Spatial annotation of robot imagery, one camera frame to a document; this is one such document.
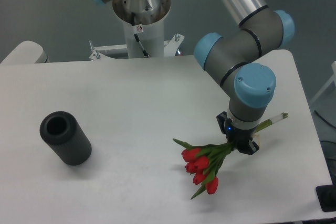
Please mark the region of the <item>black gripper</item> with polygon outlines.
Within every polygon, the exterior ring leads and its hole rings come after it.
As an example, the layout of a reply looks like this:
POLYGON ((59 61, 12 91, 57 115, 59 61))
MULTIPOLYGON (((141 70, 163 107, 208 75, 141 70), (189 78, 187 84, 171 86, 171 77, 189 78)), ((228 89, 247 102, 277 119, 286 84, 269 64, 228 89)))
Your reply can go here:
POLYGON ((235 127, 233 121, 227 118, 226 111, 220 113, 217 122, 222 133, 225 133, 228 143, 231 144, 231 150, 238 150, 240 153, 253 155, 259 150, 258 144, 253 141, 252 134, 255 128, 243 130, 235 127))

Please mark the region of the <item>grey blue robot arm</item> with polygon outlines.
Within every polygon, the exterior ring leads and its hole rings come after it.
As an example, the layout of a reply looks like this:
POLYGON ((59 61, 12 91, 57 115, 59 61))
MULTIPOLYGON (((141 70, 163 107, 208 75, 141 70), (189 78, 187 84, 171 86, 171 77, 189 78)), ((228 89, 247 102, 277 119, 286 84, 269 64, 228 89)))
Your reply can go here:
MULTIPOLYGON (((222 0, 239 27, 229 38, 218 33, 205 35, 194 48, 194 57, 229 96, 227 111, 218 124, 232 148, 254 154, 258 145, 253 133, 272 100, 276 77, 257 59, 283 46, 295 33, 289 14, 271 10, 264 0, 222 0)), ((163 39, 163 21, 170 0, 94 0, 112 3, 122 21, 129 58, 163 57, 168 46, 163 39)))

